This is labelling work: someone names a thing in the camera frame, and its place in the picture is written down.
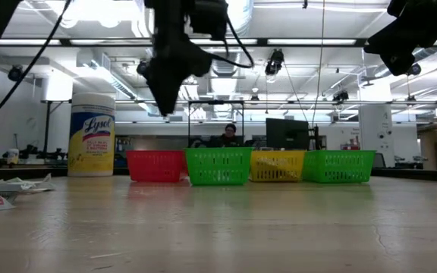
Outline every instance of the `yellow basket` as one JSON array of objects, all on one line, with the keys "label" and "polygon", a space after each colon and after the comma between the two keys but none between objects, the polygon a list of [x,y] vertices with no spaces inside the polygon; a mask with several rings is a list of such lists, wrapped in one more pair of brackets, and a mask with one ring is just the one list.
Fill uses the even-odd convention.
[{"label": "yellow basket", "polygon": [[251,180],[255,182],[299,181],[306,151],[252,151]]}]

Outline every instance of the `wooden tabletop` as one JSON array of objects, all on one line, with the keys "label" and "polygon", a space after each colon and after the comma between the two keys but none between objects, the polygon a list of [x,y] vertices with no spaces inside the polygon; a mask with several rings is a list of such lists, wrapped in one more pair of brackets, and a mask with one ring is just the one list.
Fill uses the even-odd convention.
[{"label": "wooden tabletop", "polygon": [[0,272],[437,272],[437,183],[66,178],[0,211]]}]

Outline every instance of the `red basket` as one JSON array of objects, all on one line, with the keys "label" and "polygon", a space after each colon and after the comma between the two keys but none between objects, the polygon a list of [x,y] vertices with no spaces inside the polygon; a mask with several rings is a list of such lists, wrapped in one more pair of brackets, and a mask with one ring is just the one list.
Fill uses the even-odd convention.
[{"label": "red basket", "polygon": [[132,181],[179,182],[183,151],[126,151]]}]

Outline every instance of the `green basket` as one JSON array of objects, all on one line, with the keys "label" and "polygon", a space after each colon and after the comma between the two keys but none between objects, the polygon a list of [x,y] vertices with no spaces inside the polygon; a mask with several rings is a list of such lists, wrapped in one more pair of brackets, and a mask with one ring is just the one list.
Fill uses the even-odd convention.
[{"label": "green basket", "polygon": [[319,183],[368,182],[375,154],[375,151],[307,152],[303,179]]},{"label": "green basket", "polygon": [[243,185],[249,179],[253,148],[186,149],[188,173],[194,186]]}]

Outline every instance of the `black cable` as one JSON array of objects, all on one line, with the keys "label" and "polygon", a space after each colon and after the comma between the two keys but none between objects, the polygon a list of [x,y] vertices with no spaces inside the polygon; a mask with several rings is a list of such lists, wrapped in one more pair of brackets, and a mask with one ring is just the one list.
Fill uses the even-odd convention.
[{"label": "black cable", "polygon": [[229,16],[227,16],[227,25],[231,28],[232,35],[237,40],[237,43],[239,44],[240,48],[244,51],[244,53],[246,54],[247,58],[249,58],[250,65],[238,64],[238,63],[236,63],[234,61],[228,60],[227,58],[223,58],[222,56],[218,56],[218,55],[210,53],[210,55],[212,56],[212,59],[217,60],[217,61],[224,61],[224,62],[226,62],[228,64],[232,64],[232,65],[234,65],[236,67],[240,67],[240,68],[254,68],[254,60],[252,59],[252,56],[247,51],[246,47],[241,42],[241,39],[239,38],[239,36],[235,32],[235,29],[232,26],[231,18]]},{"label": "black cable", "polygon": [[66,12],[66,10],[68,9],[68,6],[70,5],[70,3],[72,2],[72,0],[66,0],[65,1],[65,6],[63,11],[61,12],[60,16],[58,16],[58,19],[52,29],[52,31],[50,32],[48,38],[46,39],[46,41],[43,43],[42,48],[38,51],[38,53],[36,53],[35,58],[33,58],[33,60],[30,62],[30,64],[28,65],[27,69],[23,72],[23,74],[21,74],[20,79],[17,80],[17,82],[13,85],[13,87],[9,90],[8,94],[6,94],[6,96],[3,98],[3,100],[0,102],[0,110],[1,108],[6,104],[6,102],[11,98],[11,96],[13,95],[14,91],[16,91],[16,89],[20,86],[20,84],[23,82],[24,78],[28,75],[28,73],[31,71],[31,69],[33,68],[33,66],[35,65],[35,63],[38,61],[38,59],[42,56],[43,52],[45,51],[46,47],[49,45],[49,43],[52,41],[53,36],[55,35],[55,33],[58,30],[58,27],[60,26],[61,20]]},{"label": "black cable", "polygon": [[228,51],[227,39],[224,39],[224,45],[225,45],[225,51],[226,51],[225,57],[228,58],[230,56],[230,53]]}]

